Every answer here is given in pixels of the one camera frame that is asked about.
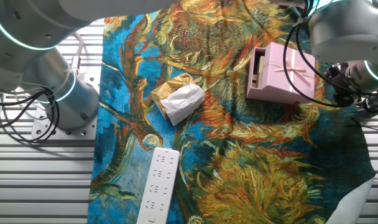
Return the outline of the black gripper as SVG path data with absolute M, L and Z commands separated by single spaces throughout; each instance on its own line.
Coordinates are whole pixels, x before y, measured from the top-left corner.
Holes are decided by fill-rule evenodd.
M 335 93 L 333 99 L 340 107 L 353 105 L 354 98 L 359 98 L 359 90 L 352 86 L 351 75 L 348 74 L 349 64 L 347 62 L 336 63 L 333 67 L 328 67 L 325 72 L 325 78 L 334 86 Z

